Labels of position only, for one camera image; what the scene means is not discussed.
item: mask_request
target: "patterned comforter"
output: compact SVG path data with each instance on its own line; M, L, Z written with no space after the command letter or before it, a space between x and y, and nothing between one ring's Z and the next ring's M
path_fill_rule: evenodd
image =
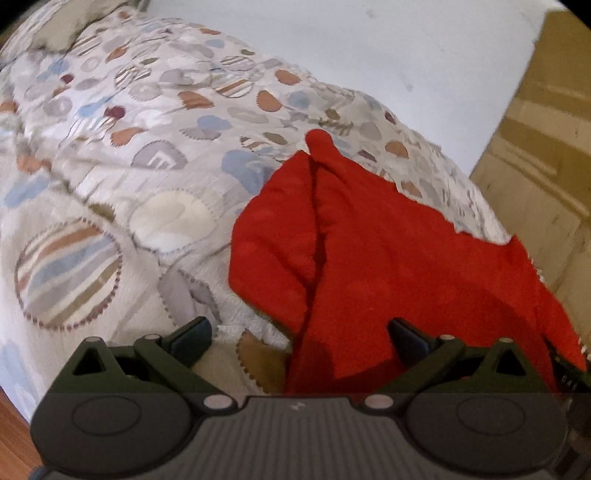
M27 419L85 337L131 344L198 314L216 333L196 371L262 393L238 338L290 343L230 290L230 235L312 128L457 231L509 240L454 163L377 100L203 25L122 7L67 54L29 51L0 76L0 385Z

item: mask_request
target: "red towel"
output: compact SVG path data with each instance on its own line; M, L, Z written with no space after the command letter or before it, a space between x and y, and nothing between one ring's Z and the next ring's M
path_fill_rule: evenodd
M518 342L555 388L547 338L585 369L562 307L519 240L456 233L438 211L344 158L330 135L306 135L242 212L229 282L294 336L287 394L365 394L404 371L393 317L471 346Z

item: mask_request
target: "ribbed surface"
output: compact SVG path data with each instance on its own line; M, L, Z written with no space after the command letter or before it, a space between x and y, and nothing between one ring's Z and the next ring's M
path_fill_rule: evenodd
M134 480L462 480L420 456L397 424L344 398L253 398L206 420L175 459ZM46 480L73 480L52 473ZM551 480L540 472L520 480Z

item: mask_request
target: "screw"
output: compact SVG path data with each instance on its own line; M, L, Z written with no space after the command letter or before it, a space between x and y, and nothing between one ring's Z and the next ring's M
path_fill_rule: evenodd
M210 410L225 410L232 406L234 401L231 397L223 394L216 394L216 395L209 395L205 400L203 400L203 405L205 405Z
M390 408L392 405L394 405L394 400L388 395L375 393L369 397L366 397L364 403L372 410L385 410L386 408Z

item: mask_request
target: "fabric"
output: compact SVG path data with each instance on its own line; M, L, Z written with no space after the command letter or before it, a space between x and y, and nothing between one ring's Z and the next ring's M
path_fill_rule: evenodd
M229 282L295 337L288 394L365 394L403 372L387 334L401 317L431 336L515 339L549 387L544 338L585 369L578 338L522 244L456 233L442 215L306 136L236 221Z
M23 23L25 23L25 21L27 20L27 18L29 18L33 13L35 13L39 8L41 8L43 5L45 5L46 3L48 3L50 0L38 0L36 2L33 2L33 4L27 8L27 10L18 15L16 18L14 18L13 21L10 21L10 16L7 18L3 18L2 19L2 31L0 33L0 50L1 48L4 46L4 44L8 41L8 39L10 38L10 36L16 32L16 30L18 29L18 27L20 27Z
M384 105L218 30L125 6L65 54L14 53L0 72L0 382L27 412L83 338L131 344L194 314L215 332L200 371L233 396L264 393L236 355L243 332L291 343L230 289L230 238L310 128L452 229L509 240L452 160Z
M14 60L29 50L66 51L90 23L100 20L130 0L41 0L1 51L3 60Z

